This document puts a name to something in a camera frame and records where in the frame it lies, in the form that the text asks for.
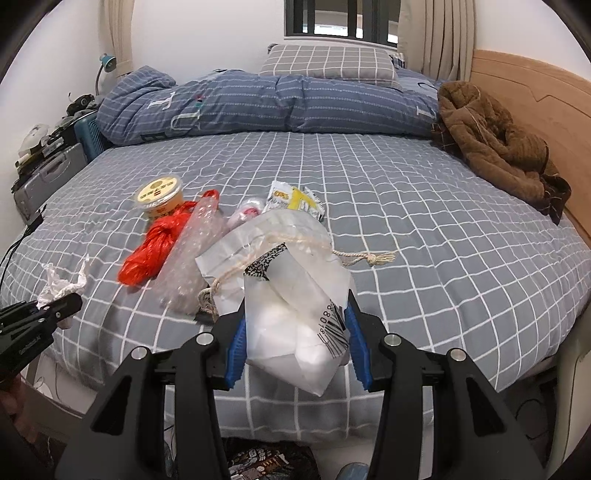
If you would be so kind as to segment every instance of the bed frame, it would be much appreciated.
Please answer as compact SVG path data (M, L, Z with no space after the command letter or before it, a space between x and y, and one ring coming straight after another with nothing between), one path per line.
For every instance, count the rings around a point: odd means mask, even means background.
M538 60L488 50L475 50L470 80L546 140L552 161L573 190L567 216L591 247L591 82ZM548 474L591 423L590 350L591 309L586 309L552 359L558 373L557 418Z
M542 61L475 50L470 80L548 142L570 183L567 215L591 247L591 82Z

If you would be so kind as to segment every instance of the window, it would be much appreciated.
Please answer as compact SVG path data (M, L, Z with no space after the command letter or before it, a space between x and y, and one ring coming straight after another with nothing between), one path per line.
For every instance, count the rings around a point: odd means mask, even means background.
M397 46L400 0L286 0L287 36L346 37Z

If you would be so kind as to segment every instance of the white wall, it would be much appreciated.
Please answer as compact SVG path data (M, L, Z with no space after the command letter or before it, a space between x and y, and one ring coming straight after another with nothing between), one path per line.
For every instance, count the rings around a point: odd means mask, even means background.
M184 83L214 69L257 73L284 38L283 0L142 0L132 21L134 66Z
M591 80L591 63L542 0L476 0L476 48L513 53Z
M66 115L68 93L93 93L99 63L98 0L63 0L29 36L0 84L0 254L23 227L10 192L18 149L37 123Z

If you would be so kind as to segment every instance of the crumpled paper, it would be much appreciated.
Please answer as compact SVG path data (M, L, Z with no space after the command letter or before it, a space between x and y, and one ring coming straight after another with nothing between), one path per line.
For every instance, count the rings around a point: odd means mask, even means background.
M43 287L41 293L37 297L37 308L41 309L52 301L65 297L70 293L82 293L86 287L86 264L88 261L90 261L90 257L87 255L82 262L82 266L78 272L78 279L75 283L60 278L56 273L53 263L44 265L43 268L45 268L47 272L47 284ZM62 330L71 328L72 317L60 320L57 322L57 326Z

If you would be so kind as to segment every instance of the barcode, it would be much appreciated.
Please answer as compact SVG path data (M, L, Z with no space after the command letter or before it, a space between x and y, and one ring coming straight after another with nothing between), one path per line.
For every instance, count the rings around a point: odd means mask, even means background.
M347 351L349 344L345 336L345 323L334 303L327 305L320 321L318 338L326 345L332 358L338 358Z

